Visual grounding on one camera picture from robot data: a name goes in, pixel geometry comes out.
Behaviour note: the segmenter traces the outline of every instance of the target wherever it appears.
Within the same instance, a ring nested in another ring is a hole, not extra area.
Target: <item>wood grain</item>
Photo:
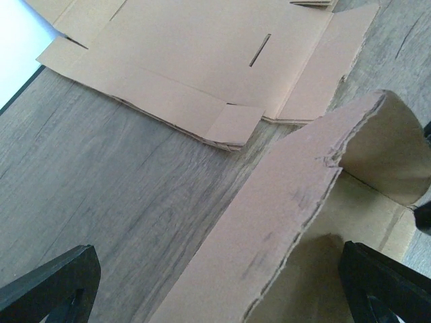
[[[413,2],[381,1],[331,108],[387,88],[431,119],[431,7]],[[295,129],[260,122],[228,153],[44,70],[0,117],[0,285],[93,244],[102,280],[90,321],[147,320],[262,156]],[[424,268],[415,259],[430,245],[417,235],[406,261]]]

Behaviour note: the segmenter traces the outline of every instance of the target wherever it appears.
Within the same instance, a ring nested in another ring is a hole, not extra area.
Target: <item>cardboard panel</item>
[[[29,2],[45,13],[52,0]],[[42,64],[230,150],[244,145],[260,113],[278,121],[299,110],[299,122],[324,113],[377,6],[335,15],[284,0],[75,0],[61,8],[53,24],[70,43],[49,46]],[[232,124],[228,110],[238,129],[215,133],[227,128],[221,120]]]
[[[26,2],[51,25],[54,25],[75,0],[26,0]]]
[[[378,11],[366,5],[334,14],[286,105],[280,122],[310,122],[326,113],[339,82],[347,77]]]
[[[366,124],[370,120],[390,128],[392,124],[386,122],[385,113],[380,115],[383,110],[393,111],[399,118],[411,113],[399,100],[399,109],[391,110],[394,101],[386,100],[388,96],[392,94],[370,94],[279,141],[236,195],[150,322],[247,320],[265,299],[271,286],[276,284],[286,265],[287,268],[292,265],[289,259],[293,259],[292,270],[296,270],[296,274],[292,274],[288,283],[292,285],[295,279],[307,281],[307,277],[299,279],[297,275],[302,271],[312,275],[312,268],[307,266],[320,259],[314,258],[319,256],[313,247],[314,241],[320,241],[321,236],[328,233],[339,236],[341,242],[358,239],[378,246],[379,250],[392,250],[392,254],[398,256],[403,254],[407,245],[394,244],[391,232],[397,228],[399,233],[397,223],[405,219],[404,214],[408,212],[399,204],[404,199],[393,201],[351,176],[339,177],[342,169],[338,164],[343,153],[357,134],[366,136]],[[400,126],[397,130],[403,132],[411,124]],[[417,182],[415,172],[403,170],[404,174],[410,174],[405,180],[425,187],[431,177],[430,150],[423,146],[422,140],[412,141],[410,145],[422,148],[418,150],[421,157],[417,158],[417,163],[406,160],[406,165],[412,170],[419,168],[422,173],[420,182]],[[392,146],[391,149],[403,147]],[[427,169],[422,167],[423,158],[429,160]],[[398,177],[398,171],[395,164],[395,177]],[[417,190],[414,199],[418,199],[421,193]],[[307,245],[310,243],[306,249],[310,250],[312,257],[290,258],[292,250],[301,241]],[[336,264],[337,253],[328,250],[327,254],[332,259],[329,263]],[[298,264],[306,266],[306,269],[299,270]],[[332,273],[329,278],[335,277],[333,265],[325,269]],[[315,277],[310,279],[311,282],[319,281]],[[311,293],[312,290],[308,288],[306,292]],[[292,290],[291,296],[295,295],[300,296]],[[313,299],[316,315],[328,310],[321,301],[315,301],[319,294],[307,297]],[[341,299],[340,294],[333,297],[334,301]]]
[[[399,204],[410,205],[430,185],[431,149],[414,113],[394,93],[379,104],[378,115],[349,141],[341,165]]]

